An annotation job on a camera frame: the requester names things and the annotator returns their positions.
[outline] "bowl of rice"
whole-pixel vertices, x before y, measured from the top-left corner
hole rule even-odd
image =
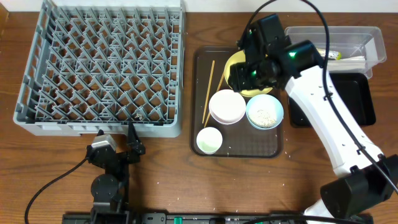
[[[277,98],[261,94],[249,100],[246,105],[246,116],[253,127],[268,130],[282,122],[284,108]]]

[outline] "gray dish rack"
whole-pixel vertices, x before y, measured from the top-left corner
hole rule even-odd
[[[34,135],[176,137],[185,10],[43,2],[14,122]]]

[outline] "black tray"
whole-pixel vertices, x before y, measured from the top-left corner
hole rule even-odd
[[[335,85],[349,112],[359,125],[372,125],[376,122],[368,79],[362,73],[331,73]],[[312,127],[304,112],[296,102],[288,97],[290,123],[295,128]]]
[[[203,153],[197,143],[196,138],[200,130],[203,129],[203,107],[206,100],[206,92],[210,77],[212,61],[215,61],[213,79],[209,100],[216,93],[220,78],[224,72],[226,61],[236,52],[236,47],[202,47],[195,52],[193,68],[193,100],[192,100],[192,125],[190,135],[190,146],[194,153],[200,156],[216,157],[276,157],[283,149],[282,123],[278,127],[270,130],[258,130],[250,125],[246,115],[235,124],[222,125],[217,123],[211,116],[207,124],[208,127],[218,129],[223,135],[223,144],[213,155]],[[229,86],[223,80],[220,90],[228,89]],[[280,99],[280,93],[272,90],[270,95]]]

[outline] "wooden table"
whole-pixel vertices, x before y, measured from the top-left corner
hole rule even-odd
[[[10,13],[0,43],[0,223],[22,223],[28,201],[43,185],[80,162],[94,135],[33,136],[12,121],[38,13]],[[173,139],[142,139],[147,154],[131,166],[130,203],[139,211],[170,213],[269,213],[302,211],[336,179],[313,129],[294,129],[285,117],[284,151],[277,159],[216,159],[189,148],[193,53],[204,45],[234,45],[249,13],[188,13],[184,68],[183,131]],[[284,26],[320,26],[312,13],[281,13]],[[398,14],[326,14],[330,26],[378,26],[387,61],[370,79],[375,125],[365,133],[390,156],[398,149]],[[283,105],[287,111],[286,95]],[[115,136],[119,145],[124,136]],[[90,185],[103,170],[84,164],[43,192],[31,223],[60,223],[65,212],[89,212]],[[398,197],[370,209],[376,223],[398,221]]]

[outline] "rice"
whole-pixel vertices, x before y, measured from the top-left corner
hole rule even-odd
[[[249,112],[249,119],[256,126],[260,128],[272,128],[276,124],[275,110],[251,110]]]

